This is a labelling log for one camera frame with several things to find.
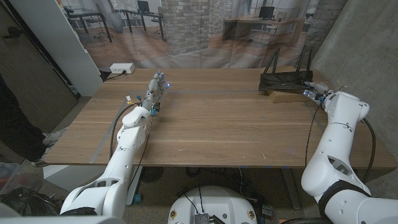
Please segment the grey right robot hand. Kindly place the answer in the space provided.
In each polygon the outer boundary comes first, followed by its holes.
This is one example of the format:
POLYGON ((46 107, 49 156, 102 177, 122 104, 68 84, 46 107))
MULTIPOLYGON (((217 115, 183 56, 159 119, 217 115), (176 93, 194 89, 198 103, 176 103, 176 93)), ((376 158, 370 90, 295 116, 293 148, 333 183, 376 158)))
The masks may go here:
POLYGON ((334 93, 334 91, 330 90, 324 83, 304 82, 304 84, 306 84, 308 88, 304 90, 303 94, 313 100, 317 105, 321 105, 328 95, 334 93))

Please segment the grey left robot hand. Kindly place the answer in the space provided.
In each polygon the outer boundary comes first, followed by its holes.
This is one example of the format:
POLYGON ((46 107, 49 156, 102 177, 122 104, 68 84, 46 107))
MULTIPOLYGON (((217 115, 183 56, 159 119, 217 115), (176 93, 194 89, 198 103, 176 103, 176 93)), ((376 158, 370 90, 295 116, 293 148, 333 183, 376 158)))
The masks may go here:
POLYGON ((141 106, 147 109, 151 115, 160 111, 160 102, 166 89, 170 87, 167 83, 164 73, 159 70, 149 82, 147 93, 144 97, 141 106))

